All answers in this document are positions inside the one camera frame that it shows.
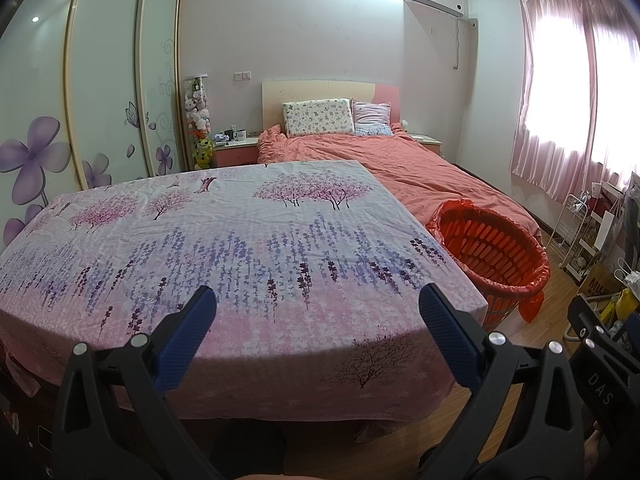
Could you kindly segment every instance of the curtain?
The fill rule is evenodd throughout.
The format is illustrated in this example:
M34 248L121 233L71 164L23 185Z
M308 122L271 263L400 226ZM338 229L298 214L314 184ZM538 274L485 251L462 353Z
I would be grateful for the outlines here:
M613 0L520 0L525 71L511 172L564 202L623 188L640 148L640 49Z

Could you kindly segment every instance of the yellow plush toy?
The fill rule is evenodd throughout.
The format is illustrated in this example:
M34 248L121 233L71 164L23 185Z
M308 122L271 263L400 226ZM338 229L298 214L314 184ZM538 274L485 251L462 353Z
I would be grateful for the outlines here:
M211 160L214 158L213 144L210 139L200 139L196 144L193 152L193 158L196 161L196 168L200 170L209 170L211 168Z

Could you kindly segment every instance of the frosted glass door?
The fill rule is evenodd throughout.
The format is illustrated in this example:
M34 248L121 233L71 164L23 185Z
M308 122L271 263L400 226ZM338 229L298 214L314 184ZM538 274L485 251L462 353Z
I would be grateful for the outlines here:
M80 190L65 119L70 0L24 0L0 38L0 250L51 200Z
M180 115L175 93L174 36L177 0L145 0L140 67L142 95L149 120L146 134L154 174L179 173L177 136Z
M78 0L69 108L89 188L148 176L134 77L137 3Z

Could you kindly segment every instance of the silver screw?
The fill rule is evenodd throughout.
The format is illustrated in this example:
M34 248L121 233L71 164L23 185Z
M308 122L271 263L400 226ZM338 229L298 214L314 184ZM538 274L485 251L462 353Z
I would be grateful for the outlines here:
M146 336L146 334L136 334L129 340L131 346L135 348L140 348L141 346L146 345L147 341L149 341L149 338Z
M86 351L87 351L86 343L78 343L76 346L74 346L74 354L76 355L82 355Z
M507 342L507 338L500 332L491 332L489 334L489 341L496 346L502 346Z
M561 354L562 345L558 341L551 341L549 343L549 350L551 350L554 354Z

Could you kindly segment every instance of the laundry basket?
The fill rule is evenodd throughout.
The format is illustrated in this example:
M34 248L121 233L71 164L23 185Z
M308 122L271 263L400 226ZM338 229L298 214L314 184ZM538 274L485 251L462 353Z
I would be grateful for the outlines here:
M427 229L446 248L489 304L487 332L518 306L533 321L544 300L549 260L524 228L469 200L451 200L434 213Z

